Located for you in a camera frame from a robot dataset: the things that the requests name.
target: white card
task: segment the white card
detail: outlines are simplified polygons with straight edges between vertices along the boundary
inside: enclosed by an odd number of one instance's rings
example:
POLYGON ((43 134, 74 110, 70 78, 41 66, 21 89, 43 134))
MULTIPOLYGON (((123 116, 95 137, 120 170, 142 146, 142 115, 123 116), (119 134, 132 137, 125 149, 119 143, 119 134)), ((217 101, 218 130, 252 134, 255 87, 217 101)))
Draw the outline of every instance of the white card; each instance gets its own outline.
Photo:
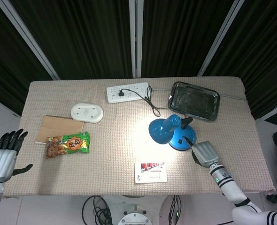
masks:
POLYGON ((165 163, 142 163, 136 162, 134 165, 134 175, 136 183, 158 183, 168 182, 167 168, 165 163))

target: metal tray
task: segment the metal tray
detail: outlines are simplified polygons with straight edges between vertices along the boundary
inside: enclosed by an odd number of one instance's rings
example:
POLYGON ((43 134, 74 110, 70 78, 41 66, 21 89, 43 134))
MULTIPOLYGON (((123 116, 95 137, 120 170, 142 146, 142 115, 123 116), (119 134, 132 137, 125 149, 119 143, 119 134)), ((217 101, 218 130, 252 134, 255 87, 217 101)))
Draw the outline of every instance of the metal tray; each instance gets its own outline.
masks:
POLYGON ((170 110, 207 121, 218 116, 218 92, 190 83, 175 82, 168 101, 170 110))

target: lamp base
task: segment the lamp base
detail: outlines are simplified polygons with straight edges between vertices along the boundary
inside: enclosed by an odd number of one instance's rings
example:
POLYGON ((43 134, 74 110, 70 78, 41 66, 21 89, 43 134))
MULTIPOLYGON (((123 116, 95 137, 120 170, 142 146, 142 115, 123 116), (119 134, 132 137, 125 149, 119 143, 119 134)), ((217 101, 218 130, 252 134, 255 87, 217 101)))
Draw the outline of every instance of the lamp base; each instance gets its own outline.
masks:
POLYGON ((179 151, 185 151, 189 150, 191 147, 190 145, 183 139, 183 136, 190 139, 192 143, 196 142, 196 133, 190 126, 187 126, 185 129, 182 129, 181 127, 176 128, 174 130, 174 135, 171 141, 169 142, 169 145, 179 151))

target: black stripe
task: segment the black stripe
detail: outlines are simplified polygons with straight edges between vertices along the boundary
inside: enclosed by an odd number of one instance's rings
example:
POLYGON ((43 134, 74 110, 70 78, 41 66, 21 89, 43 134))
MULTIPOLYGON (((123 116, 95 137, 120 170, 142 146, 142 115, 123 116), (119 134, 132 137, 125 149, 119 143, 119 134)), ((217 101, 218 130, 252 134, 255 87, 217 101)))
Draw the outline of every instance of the black stripe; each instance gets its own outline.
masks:
POLYGON ((276 216, 277 212, 273 214, 272 218, 271 218, 271 225, 274 225, 274 217, 276 216))
POLYGON ((272 211, 268 213, 267 215, 267 225, 270 225, 269 219, 270 219, 270 215, 271 215, 272 211))
POLYGON ((251 205, 247 205, 247 206, 250 206, 251 208, 254 209, 254 211, 258 212, 253 206, 251 206, 251 205))
POLYGON ((240 207, 240 206, 243 206, 243 205, 247 205, 248 203, 250 203, 250 199, 249 198, 246 198, 244 201, 238 203, 238 204, 234 204, 235 206, 237 207, 240 207))
POLYGON ((231 178, 231 177, 230 177, 230 176, 224 177, 222 180, 220 180, 220 181, 217 183, 217 185, 221 184, 221 182, 222 182, 223 180, 226 180, 226 179, 228 179, 228 178, 231 178))
POLYGON ((219 186, 219 188, 221 188, 224 184, 227 184, 228 182, 231 182, 231 181, 234 181, 234 180, 233 180, 233 179, 230 179, 230 180, 225 181, 223 184, 221 184, 221 185, 219 186))
POLYGON ((218 169, 221 169, 221 168, 225 168, 225 167, 224 167, 224 166, 222 166, 222 165, 218 166, 217 168, 213 169, 213 171, 212 171, 212 172, 210 172, 210 175, 212 175, 212 174, 213 174, 213 172, 215 172, 215 171, 217 171, 218 169))

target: white round object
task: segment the white round object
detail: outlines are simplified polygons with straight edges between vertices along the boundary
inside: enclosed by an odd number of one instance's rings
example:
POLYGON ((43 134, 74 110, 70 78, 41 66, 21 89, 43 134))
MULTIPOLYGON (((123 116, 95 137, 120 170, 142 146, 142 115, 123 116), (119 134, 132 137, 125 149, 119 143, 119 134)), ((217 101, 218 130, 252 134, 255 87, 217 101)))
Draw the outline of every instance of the white round object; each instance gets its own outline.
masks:
POLYGON ((79 103, 72 107, 71 116, 74 120, 97 123, 103 118, 103 110, 98 105, 79 103))
POLYGON ((118 225, 137 225, 145 224, 152 225, 152 222, 143 214, 140 213, 130 213, 124 216, 118 225))

